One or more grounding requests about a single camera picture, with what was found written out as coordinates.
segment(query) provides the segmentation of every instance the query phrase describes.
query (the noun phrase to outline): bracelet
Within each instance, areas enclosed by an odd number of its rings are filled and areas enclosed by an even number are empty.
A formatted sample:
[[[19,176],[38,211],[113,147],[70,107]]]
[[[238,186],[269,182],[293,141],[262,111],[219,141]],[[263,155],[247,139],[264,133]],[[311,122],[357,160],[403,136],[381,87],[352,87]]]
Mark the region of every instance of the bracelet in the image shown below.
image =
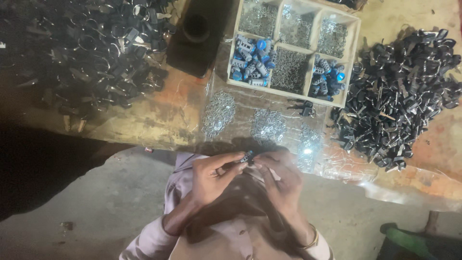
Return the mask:
[[[306,247],[301,247],[301,249],[303,250],[306,250],[306,249],[309,249],[310,247],[312,246],[317,246],[317,243],[318,243],[318,240],[319,240],[319,233],[317,232],[317,229],[315,228],[315,226],[313,226],[311,223],[310,223],[310,226],[314,229],[315,231],[315,239],[313,240],[313,242],[311,242],[308,246]]]

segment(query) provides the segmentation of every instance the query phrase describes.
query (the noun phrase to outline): hand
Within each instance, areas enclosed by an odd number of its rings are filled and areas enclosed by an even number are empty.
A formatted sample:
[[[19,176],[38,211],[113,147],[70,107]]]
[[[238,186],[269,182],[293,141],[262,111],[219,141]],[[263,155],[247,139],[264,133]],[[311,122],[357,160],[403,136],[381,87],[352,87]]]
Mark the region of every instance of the hand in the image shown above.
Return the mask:
[[[255,166],[265,181],[269,200],[286,219],[298,214],[298,199],[302,191],[302,173],[292,163],[295,156],[288,150],[267,152],[254,158]],[[274,180],[270,169],[281,177]]]
[[[302,191],[302,173],[292,163],[295,156],[288,150],[268,152],[254,158],[255,166],[265,181],[268,198],[289,223],[297,242],[310,245],[315,239],[315,230],[298,210],[298,200]],[[281,177],[274,180],[270,169]]]
[[[232,179],[242,173],[247,163],[237,163],[228,170],[223,165],[238,161],[244,157],[244,152],[216,155],[193,162],[193,200],[202,206],[208,205],[218,198]]]

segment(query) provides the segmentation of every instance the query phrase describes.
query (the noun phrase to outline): metal spring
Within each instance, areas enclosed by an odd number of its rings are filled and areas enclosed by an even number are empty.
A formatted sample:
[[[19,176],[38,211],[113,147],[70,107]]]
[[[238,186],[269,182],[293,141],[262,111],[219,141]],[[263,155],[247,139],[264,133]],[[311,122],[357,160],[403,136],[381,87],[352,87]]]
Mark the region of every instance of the metal spring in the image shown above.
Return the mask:
[[[278,64],[273,69],[271,88],[302,94],[308,70],[307,54],[278,48]]]

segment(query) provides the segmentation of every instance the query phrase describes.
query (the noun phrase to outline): light purple shirt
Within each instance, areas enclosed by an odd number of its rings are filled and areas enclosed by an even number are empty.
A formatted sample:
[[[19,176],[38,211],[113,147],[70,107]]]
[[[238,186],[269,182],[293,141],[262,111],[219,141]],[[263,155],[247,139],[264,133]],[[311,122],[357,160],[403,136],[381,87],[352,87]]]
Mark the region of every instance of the light purple shirt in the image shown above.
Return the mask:
[[[237,217],[210,227],[213,235],[197,244],[190,244],[186,234],[171,236],[162,226],[162,219],[169,214],[192,188],[192,162],[207,158],[203,155],[178,153],[176,170],[169,177],[165,190],[164,215],[146,225],[129,246],[120,254],[119,260],[194,260],[194,259],[300,259],[288,256],[272,248],[262,234],[264,217]],[[254,176],[262,181],[261,176]],[[318,244],[306,250],[315,260],[333,260],[332,250],[319,234]]]

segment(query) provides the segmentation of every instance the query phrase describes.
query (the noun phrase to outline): person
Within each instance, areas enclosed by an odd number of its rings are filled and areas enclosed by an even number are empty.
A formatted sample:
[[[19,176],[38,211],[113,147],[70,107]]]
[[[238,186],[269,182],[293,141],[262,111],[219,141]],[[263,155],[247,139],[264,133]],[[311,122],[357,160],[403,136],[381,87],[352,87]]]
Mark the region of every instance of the person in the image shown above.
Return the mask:
[[[249,166],[239,162],[244,154],[178,154],[164,215],[119,260],[334,259],[298,206],[303,183],[295,156],[266,152]]]

